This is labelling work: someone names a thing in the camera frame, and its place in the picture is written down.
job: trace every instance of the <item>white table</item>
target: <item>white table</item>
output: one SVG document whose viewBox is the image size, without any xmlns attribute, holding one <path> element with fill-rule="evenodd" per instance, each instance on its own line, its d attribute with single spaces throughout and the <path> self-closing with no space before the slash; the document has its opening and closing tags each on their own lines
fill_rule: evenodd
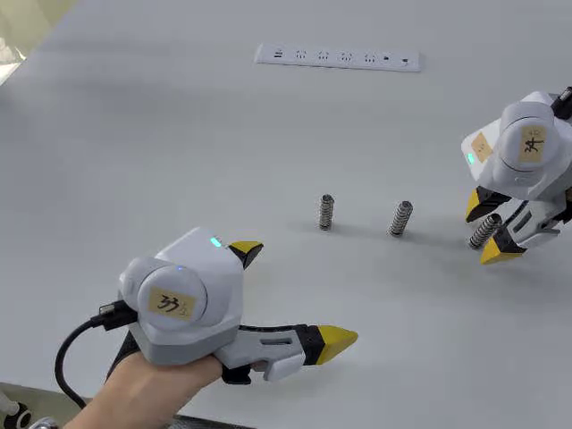
<svg viewBox="0 0 572 429">
<path fill-rule="evenodd" d="M 571 83 L 570 20 L 561 0 L 80 2 L 0 88 L 0 380 L 57 390 L 57 347 L 115 298 L 130 259 L 205 225 L 266 244 L 246 323 L 360 338 L 279 383 L 218 383 L 185 414 L 272 429 L 568 426 L 572 234 L 479 265 L 459 145 L 504 105 Z M 255 65 L 262 41 L 417 49 L 425 69 Z M 325 192 L 330 233 L 315 227 Z M 394 240 L 402 199 L 415 211 Z M 74 344 L 81 394 L 122 337 Z"/>
</svg>

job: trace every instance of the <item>paper label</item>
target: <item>paper label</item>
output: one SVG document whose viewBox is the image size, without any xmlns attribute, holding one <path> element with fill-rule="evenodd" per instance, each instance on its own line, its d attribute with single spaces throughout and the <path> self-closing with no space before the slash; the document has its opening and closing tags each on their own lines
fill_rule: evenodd
<svg viewBox="0 0 572 429">
<path fill-rule="evenodd" d="M 476 136 L 476 139 L 473 140 L 471 147 L 475 151 L 476 157 L 479 158 L 481 164 L 484 163 L 484 161 L 486 161 L 486 159 L 492 154 L 492 149 L 489 146 L 489 142 L 486 141 L 486 138 L 482 132 L 479 132 L 479 135 Z"/>
<path fill-rule="evenodd" d="M 541 163 L 543 161 L 546 129 L 539 125 L 522 127 L 520 137 L 520 163 Z"/>
<path fill-rule="evenodd" d="M 189 320 L 193 316 L 195 298 L 172 290 L 153 286 L 149 294 L 148 310 L 174 319 Z"/>
</svg>

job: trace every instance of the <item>hand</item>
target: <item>hand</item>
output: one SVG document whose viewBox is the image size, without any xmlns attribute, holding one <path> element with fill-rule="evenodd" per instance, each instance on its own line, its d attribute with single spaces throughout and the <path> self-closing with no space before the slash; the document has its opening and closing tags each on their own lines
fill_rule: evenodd
<svg viewBox="0 0 572 429">
<path fill-rule="evenodd" d="M 135 353 L 64 429 L 158 429 L 222 371 L 212 356 L 187 365 L 155 366 Z"/>
</svg>

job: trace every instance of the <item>spring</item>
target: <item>spring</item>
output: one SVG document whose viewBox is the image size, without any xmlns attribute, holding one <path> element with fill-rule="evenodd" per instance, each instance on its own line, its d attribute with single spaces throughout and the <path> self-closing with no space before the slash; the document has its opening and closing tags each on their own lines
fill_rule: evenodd
<svg viewBox="0 0 572 429">
<path fill-rule="evenodd" d="M 400 237 L 405 231 L 405 227 L 408 224 L 409 217 L 413 212 L 413 205 L 409 201 L 401 201 L 400 204 L 395 209 L 395 215 L 393 216 L 393 222 L 391 222 L 387 233 L 393 237 Z"/>
<path fill-rule="evenodd" d="M 499 214 L 493 213 L 486 216 L 483 223 L 479 225 L 473 235 L 467 240 L 469 247 L 474 250 L 481 248 L 494 232 L 497 231 L 501 224 L 502 218 Z"/>
<path fill-rule="evenodd" d="M 330 194 L 322 195 L 320 199 L 320 217 L 318 226 L 322 231 L 328 231 L 332 228 L 333 218 L 333 197 Z"/>
</svg>

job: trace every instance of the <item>white power strip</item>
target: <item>white power strip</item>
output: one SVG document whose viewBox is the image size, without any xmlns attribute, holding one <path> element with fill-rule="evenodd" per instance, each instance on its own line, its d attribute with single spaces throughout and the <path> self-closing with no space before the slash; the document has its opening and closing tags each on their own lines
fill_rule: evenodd
<svg viewBox="0 0 572 429">
<path fill-rule="evenodd" d="M 331 49 L 302 45 L 263 43 L 258 47 L 255 63 L 306 65 L 340 69 L 420 72 L 418 52 L 375 49 Z"/>
</svg>

